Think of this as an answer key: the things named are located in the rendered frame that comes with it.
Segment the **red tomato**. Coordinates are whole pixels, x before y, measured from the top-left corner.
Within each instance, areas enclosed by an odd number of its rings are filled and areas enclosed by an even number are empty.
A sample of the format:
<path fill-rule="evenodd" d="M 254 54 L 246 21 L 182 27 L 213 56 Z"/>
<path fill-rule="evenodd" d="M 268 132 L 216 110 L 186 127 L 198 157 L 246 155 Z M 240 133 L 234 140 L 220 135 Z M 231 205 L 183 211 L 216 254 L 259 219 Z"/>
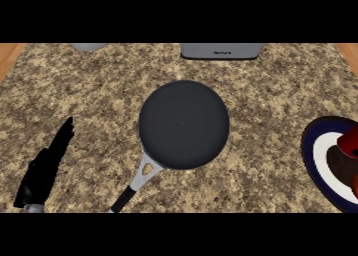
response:
<path fill-rule="evenodd" d="M 353 128 L 339 137 L 337 146 L 341 152 L 350 157 L 358 158 L 353 154 L 353 150 L 358 149 L 358 124 Z"/>

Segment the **navy and white plate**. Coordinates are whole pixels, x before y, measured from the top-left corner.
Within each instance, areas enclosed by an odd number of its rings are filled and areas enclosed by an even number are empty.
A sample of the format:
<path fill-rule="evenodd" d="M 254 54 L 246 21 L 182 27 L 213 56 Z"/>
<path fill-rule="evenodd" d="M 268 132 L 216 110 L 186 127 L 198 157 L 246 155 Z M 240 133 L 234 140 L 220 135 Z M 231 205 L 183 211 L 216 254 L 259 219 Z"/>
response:
<path fill-rule="evenodd" d="M 358 213 L 358 199 L 331 172 L 327 152 L 337 145 L 337 138 L 356 125 L 358 122 L 344 117 L 319 117 L 302 135 L 302 156 L 309 176 L 325 198 L 344 213 Z"/>

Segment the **dark grey frying pan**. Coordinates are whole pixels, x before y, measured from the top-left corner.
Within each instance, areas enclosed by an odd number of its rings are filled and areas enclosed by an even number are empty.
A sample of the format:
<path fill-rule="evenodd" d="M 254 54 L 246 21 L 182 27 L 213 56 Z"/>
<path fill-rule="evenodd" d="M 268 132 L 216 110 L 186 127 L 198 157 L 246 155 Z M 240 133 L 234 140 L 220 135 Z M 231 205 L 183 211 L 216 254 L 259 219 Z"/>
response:
<path fill-rule="evenodd" d="M 138 118 L 144 149 L 135 178 L 110 212 L 119 213 L 163 169 L 191 170 L 220 154 L 229 137 L 229 115 L 215 90 L 191 80 L 169 82 L 148 96 Z"/>

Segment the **grey appliance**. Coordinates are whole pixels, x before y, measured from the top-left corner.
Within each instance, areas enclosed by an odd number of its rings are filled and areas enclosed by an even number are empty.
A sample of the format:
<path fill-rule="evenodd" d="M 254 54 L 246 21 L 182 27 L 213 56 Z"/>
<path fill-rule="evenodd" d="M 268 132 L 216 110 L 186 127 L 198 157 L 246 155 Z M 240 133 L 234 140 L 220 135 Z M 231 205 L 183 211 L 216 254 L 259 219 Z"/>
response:
<path fill-rule="evenodd" d="M 182 43 L 181 55 L 195 60 L 246 60 L 259 56 L 262 47 L 262 43 Z"/>

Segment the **pale grey round object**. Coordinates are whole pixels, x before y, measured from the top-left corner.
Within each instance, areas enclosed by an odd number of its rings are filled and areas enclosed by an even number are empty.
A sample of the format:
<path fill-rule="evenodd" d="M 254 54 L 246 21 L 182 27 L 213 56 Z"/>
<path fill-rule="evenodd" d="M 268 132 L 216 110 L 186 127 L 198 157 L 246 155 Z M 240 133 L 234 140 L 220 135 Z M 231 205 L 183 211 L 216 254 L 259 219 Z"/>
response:
<path fill-rule="evenodd" d="M 104 48 L 107 46 L 107 43 L 73 43 L 71 46 L 76 50 L 89 52 Z"/>

